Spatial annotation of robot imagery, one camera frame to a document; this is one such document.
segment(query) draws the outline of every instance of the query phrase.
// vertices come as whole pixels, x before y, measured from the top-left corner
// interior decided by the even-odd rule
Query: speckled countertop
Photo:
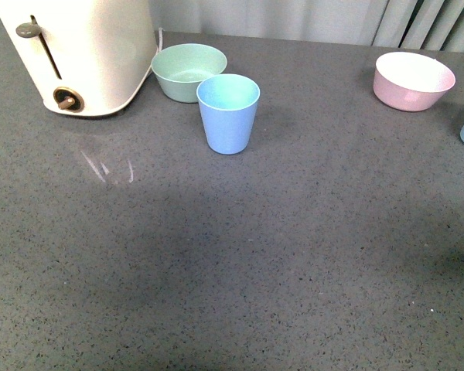
[[[427,53],[457,84],[405,113],[389,49],[188,42],[261,87],[239,155],[154,77],[48,111],[0,23],[0,370],[464,370],[464,54]]]

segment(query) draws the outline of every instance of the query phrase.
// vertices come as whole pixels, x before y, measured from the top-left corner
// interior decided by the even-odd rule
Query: toaster
[[[157,53],[148,0],[0,0],[0,19],[45,107],[60,114],[124,108]]]

